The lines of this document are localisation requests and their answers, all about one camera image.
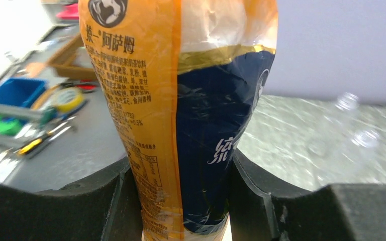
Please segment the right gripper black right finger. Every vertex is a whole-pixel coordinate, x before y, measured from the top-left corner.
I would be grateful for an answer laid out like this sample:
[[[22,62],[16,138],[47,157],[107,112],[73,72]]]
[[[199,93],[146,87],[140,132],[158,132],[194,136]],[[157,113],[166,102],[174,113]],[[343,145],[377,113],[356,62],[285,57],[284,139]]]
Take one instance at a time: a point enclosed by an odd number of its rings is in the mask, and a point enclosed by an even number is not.
[[[331,184],[308,191],[233,157],[233,240],[386,240],[386,184]]]

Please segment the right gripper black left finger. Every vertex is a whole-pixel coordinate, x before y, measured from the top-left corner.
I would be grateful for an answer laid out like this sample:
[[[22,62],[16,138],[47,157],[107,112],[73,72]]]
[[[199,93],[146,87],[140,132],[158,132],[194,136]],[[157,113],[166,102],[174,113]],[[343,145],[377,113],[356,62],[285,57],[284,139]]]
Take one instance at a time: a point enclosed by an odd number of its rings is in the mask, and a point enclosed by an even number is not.
[[[141,240],[142,231],[127,158],[59,190],[0,184],[0,240]]]

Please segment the clear plastic bottle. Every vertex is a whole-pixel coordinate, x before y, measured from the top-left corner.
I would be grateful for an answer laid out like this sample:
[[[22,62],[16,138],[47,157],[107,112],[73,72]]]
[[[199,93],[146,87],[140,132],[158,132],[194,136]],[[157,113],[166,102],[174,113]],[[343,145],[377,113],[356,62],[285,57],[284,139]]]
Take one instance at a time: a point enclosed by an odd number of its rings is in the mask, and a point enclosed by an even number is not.
[[[307,144],[318,187],[359,182],[359,174],[371,164],[380,136],[373,129],[353,130],[358,107],[358,97],[344,93],[318,121]]]

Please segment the orange juice bottle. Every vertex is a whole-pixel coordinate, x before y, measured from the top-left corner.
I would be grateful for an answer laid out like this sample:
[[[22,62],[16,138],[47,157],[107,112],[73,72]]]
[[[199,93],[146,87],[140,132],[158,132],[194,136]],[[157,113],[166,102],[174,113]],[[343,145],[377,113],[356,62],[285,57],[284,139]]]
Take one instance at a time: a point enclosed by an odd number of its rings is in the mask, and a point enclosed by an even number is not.
[[[232,157],[273,64],[276,1],[79,1],[145,240],[222,240]]]

